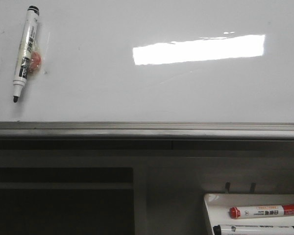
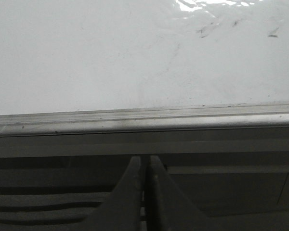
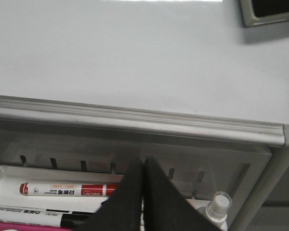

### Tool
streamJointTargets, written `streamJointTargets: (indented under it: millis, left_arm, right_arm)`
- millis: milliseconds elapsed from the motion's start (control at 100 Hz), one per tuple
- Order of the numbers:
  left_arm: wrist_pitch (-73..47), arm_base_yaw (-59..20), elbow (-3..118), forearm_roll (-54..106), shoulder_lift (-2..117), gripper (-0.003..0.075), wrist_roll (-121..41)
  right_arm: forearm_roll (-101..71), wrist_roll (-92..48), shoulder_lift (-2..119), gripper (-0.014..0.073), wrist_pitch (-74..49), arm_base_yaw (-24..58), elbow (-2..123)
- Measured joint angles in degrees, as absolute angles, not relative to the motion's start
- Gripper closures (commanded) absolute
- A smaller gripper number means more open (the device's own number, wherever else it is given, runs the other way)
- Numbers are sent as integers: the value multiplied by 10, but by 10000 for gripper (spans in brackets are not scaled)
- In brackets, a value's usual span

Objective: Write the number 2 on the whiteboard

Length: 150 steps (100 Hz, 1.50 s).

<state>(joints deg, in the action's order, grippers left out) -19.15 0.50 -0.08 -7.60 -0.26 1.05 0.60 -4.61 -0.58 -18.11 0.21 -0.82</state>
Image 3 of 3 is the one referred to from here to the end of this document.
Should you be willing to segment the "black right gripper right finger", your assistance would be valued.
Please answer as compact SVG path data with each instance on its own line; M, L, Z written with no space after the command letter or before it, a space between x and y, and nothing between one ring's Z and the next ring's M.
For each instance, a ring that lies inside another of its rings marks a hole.
M146 231L214 231L168 179L158 162L144 164L144 229Z

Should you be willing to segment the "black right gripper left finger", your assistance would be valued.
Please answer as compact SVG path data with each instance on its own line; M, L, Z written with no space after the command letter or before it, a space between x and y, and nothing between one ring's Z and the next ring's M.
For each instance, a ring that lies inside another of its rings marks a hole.
M76 231L139 231L143 195L143 163L133 159L109 199Z

